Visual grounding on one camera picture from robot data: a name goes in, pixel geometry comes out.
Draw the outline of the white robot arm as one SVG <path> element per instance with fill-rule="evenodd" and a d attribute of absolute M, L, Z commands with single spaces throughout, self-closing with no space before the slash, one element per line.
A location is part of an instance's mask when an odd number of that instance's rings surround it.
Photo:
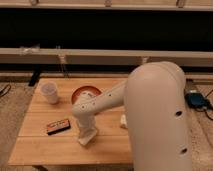
<path fill-rule="evenodd" d="M 136 68 L 127 80 L 97 95 L 79 88 L 72 114 L 85 146 L 96 135 L 95 115 L 122 106 L 134 171 L 192 171 L 183 70 L 172 62 Z"/>

